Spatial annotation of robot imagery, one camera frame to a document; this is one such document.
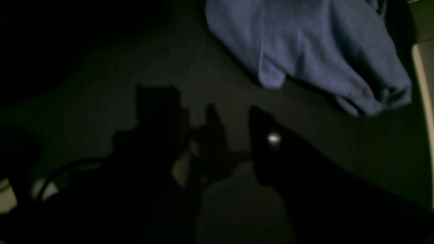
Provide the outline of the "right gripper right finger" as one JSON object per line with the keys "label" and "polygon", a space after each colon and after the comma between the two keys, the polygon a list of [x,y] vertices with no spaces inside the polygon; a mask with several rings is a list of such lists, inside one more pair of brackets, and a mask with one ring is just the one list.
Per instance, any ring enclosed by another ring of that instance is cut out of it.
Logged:
{"label": "right gripper right finger", "polygon": [[433,214],[338,167],[257,106],[249,109],[259,184],[282,198],[298,244],[432,244]]}

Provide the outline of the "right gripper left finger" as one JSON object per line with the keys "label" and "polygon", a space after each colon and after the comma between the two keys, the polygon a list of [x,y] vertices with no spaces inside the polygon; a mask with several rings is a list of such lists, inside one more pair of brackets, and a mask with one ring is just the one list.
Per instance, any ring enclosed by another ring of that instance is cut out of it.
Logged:
{"label": "right gripper left finger", "polygon": [[73,166],[100,163],[45,203],[47,244],[150,243],[156,195],[172,181],[184,144],[180,91],[175,87],[135,89],[138,124],[114,134],[113,152]]}

